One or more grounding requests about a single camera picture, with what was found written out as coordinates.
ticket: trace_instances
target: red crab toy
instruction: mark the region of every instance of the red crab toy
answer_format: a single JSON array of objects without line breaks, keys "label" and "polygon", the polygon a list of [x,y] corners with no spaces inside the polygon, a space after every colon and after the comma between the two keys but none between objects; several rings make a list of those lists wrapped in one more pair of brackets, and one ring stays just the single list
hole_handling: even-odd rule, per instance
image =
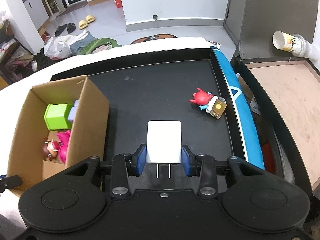
[{"label": "red crab toy", "polygon": [[210,99],[213,97],[211,93],[202,91],[201,88],[197,88],[199,92],[193,93],[194,99],[190,99],[191,103],[198,104],[199,106],[205,106],[209,103]]}]

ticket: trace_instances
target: wooden tray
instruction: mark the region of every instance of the wooden tray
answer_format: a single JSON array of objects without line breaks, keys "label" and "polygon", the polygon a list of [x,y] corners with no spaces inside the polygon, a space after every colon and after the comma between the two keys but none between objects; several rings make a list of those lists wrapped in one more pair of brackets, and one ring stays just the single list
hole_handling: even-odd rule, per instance
[{"label": "wooden tray", "polygon": [[284,120],[315,190],[320,184],[320,76],[305,60],[246,66]]}]

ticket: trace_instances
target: green cube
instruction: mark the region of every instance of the green cube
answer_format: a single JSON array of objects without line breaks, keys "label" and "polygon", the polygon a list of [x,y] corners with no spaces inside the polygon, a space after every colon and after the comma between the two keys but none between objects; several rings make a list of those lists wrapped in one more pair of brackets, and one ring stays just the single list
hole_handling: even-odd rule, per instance
[{"label": "green cube", "polygon": [[49,131],[71,129],[72,123],[68,121],[68,115],[72,105],[48,105],[44,112],[44,121]]}]

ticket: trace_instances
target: screw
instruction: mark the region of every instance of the screw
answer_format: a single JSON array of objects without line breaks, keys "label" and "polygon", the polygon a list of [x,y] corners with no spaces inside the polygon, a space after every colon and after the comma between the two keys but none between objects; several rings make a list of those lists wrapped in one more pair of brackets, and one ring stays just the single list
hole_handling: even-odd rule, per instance
[{"label": "screw", "polygon": [[202,195],[213,195],[216,193],[216,190],[213,187],[203,187],[200,189]]},{"label": "screw", "polygon": [[165,192],[162,192],[162,193],[160,193],[160,197],[169,197],[169,194],[165,193]]},{"label": "screw", "polygon": [[115,187],[112,189],[112,193],[116,195],[124,195],[128,192],[126,187]]}]

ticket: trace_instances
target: white cabinet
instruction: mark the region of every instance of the white cabinet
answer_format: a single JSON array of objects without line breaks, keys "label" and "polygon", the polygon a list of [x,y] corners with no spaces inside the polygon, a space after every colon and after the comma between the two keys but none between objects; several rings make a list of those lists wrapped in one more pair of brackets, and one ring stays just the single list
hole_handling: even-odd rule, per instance
[{"label": "white cabinet", "polygon": [[26,7],[33,24],[38,30],[49,18],[42,0],[26,0],[24,2],[24,6]]}]

